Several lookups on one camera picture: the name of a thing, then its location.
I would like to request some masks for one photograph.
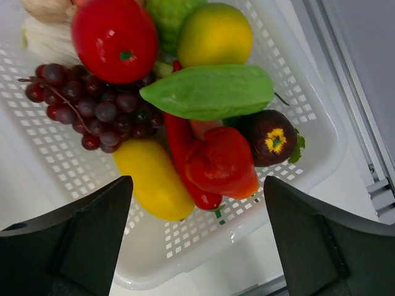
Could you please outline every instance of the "red tomato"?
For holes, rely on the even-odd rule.
[[[114,84],[147,75],[158,53],[149,13],[135,0],[89,0],[72,20],[74,48],[85,67]]]

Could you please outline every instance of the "basket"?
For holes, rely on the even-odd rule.
[[[257,169],[260,183],[276,176],[308,192],[344,157],[341,120],[275,1],[224,2],[241,10],[253,27],[249,63],[266,69],[276,91],[291,104],[274,99],[268,108],[285,114],[307,144],[297,164]],[[49,200],[60,207],[103,187],[119,172],[111,155],[85,151],[70,126],[54,123],[42,105],[25,98],[26,85],[17,79],[30,76],[40,62],[20,48],[20,26],[26,17],[20,1],[0,3],[0,128]],[[214,213],[197,208],[182,222],[166,222],[132,200],[114,281],[127,289],[146,290],[201,265],[268,222],[262,190],[246,200],[225,199],[224,225]]]

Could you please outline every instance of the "gray surface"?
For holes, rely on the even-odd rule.
[[[395,160],[395,1],[330,0],[387,150]]]

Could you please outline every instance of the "garlic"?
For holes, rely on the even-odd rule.
[[[22,4],[40,22],[61,22],[75,12],[72,0],[22,0]]]
[[[28,17],[22,25],[23,47],[43,64],[71,67],[80,64],[70,34],[70,23],[41,23]]]

